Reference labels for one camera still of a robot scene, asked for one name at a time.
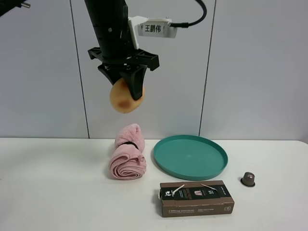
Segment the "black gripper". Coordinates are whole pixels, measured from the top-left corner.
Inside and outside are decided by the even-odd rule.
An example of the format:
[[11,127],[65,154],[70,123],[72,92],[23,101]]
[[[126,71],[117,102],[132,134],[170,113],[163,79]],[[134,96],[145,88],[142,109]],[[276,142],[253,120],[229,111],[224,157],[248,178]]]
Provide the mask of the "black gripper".
[[160,66],[159,57],[156,54],[138,49],[131,54],[117,58],[105,58],[100,48],[88,50],[90,59],[98,59],[102,62],[98,70],[114,85],[123,78],[128,86],[133,100],[139,100],[143,96],[143,81],[146,69],[154,71]]

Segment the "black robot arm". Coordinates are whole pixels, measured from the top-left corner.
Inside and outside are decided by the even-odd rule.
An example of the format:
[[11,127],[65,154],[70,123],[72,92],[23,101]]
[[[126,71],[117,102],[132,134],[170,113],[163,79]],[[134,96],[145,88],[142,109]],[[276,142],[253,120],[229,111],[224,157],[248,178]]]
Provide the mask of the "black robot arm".
[[114,85],[123,79],[133,100],[142,97],[147,69],[159,67],[158,55],[139,48],[135,27],[147,22],[146,17],[129,17],[124,0],[85,1],[99,47],[88,51],[98,59],[98,70]]

